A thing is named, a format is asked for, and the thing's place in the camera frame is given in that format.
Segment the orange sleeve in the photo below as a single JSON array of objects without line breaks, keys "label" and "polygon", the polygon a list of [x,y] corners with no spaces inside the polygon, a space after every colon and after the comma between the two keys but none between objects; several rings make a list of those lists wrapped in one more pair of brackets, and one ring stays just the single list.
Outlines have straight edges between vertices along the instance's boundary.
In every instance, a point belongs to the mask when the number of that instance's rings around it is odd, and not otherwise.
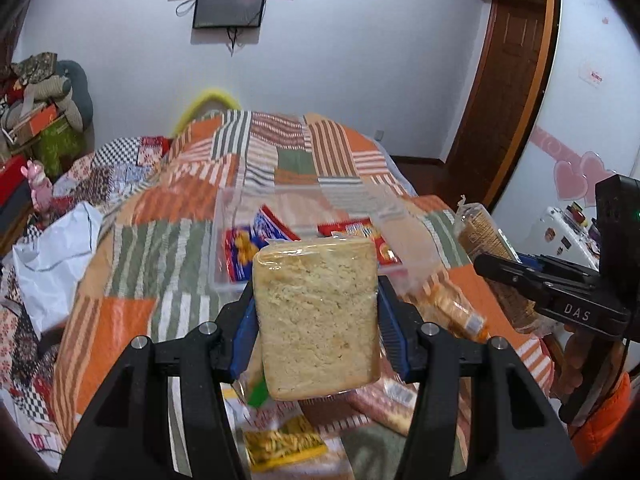
[{"label": "orange sleeve", "polygon": [[[595,412],[572,439],[575,452],[583,465],[586,465],[594,455],[606,444],[626,410],[631,405],[631,382],[629,374],[625,373],[616,392]],[[569,434],[574,434],[578,428],[570,428]]]}]

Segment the pink pig toy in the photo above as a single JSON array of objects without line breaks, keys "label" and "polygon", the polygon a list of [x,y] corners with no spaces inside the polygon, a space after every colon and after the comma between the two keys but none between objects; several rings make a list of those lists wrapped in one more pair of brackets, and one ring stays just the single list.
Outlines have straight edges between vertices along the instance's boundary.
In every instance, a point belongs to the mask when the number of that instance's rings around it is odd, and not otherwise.
[{"label": "pink pig toy", "polygon": [[26,168],[23,166],[20,168],[22,176],[27,178],[29,187],[31,187],[31,201],[33,202],[33,209],[37,213],[44,214],[51,206],[51,199],[53,197],[53,185],[44,173],[44,167],[41,162],[27,161]]}]

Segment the metal bolt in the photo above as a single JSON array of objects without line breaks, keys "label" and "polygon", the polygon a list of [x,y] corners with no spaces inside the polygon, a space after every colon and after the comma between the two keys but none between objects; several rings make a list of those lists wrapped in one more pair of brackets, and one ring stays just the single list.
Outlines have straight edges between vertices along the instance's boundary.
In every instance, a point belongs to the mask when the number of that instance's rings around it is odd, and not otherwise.
[{"label": "metal bolt", "polygon": [[144,348],[147,343],[148,343],[148,339],[143,335],[137,335],[135,336],[135,338],[131,340],[131,346],[133,346],[133,348],[135,348],[136,350],[140,350],[141,348]]},{"label": "metal bolt", "polygon": [[218,330],[218,326],[213,321],[205,321],[198,327],[198,330],[200,330],[201,334],[211,335]]},{"label": "metal bolt", "polygon": [[492,337],[491,345],[498,350],[504,350],[505,348],[509,348],[509,342],[501,336]]},{"label": "metal bolt", "polygon": [[423,323],[420,330],[424,335],[436,335],[440,331],[440,327],[435,323]]}]

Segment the baseboard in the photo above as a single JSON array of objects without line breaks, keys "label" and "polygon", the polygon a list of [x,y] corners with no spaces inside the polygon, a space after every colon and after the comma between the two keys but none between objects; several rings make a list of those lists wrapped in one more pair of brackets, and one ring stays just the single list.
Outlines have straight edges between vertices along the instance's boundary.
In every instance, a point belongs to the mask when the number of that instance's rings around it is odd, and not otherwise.
[{"label": "baseboard", "polygon": [[444,162],[442,162],[439,158],[424,158],[421,156],[404,156],[404,155],[391,155],[393,161],[397,164],[398,162],[404,162],[405,164],[423,164],[428,166],[444,166]]}]

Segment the pink heart decoration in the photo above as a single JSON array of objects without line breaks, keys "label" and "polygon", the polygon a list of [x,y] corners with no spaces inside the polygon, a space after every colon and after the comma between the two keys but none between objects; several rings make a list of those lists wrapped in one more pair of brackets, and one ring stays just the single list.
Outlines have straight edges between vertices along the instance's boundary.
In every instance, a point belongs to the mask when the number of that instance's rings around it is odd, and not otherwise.
[{"label": "pink heart decoration", "polygon": [[574,168],[566,160],[556,162],[554,180],[560,200],[578,200],[587,193],[587,178],[583,174],[574,173]]},{"label": "pink heart decoration", "polygon": [[605,170],[602,159],[597,153],[586,152],[580,159],[580,173],[588,181],[587,193],[584,195],[585,207],[596,205],[596,184],[615,174],[615,171]]}]

